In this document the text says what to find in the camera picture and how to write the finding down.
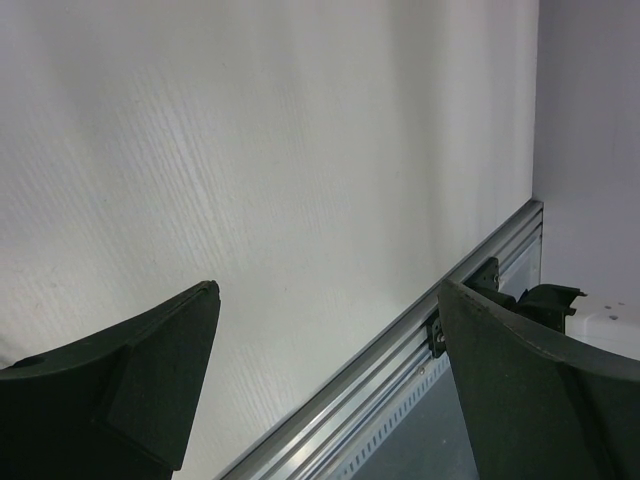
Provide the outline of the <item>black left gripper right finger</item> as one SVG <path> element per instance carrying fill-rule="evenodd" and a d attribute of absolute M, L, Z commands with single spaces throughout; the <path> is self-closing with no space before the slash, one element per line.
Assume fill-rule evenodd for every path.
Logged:
<path fill-rule="evenodd" d="M 480 478 L 638 478 L 637 360 L 451 280 L 438 307 Z"/>

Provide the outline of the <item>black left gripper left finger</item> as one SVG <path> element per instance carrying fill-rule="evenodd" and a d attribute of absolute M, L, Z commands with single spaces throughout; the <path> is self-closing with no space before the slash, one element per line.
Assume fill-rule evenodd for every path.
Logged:
<path fill-rule="evenodd" d="M 1 371 L 4 479 L 169 479 L 193 427 L 221 307 L 203 281 Z"/>

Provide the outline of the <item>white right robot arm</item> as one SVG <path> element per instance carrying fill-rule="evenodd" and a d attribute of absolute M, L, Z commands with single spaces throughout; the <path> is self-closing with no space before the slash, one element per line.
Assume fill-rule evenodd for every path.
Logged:
<path fill-rule="evenodd" d="M 639 359 L 639 305 L 587 294 L 579 288 L 541 284 L 523 293 L 520 315 L 575 340 Z"/>

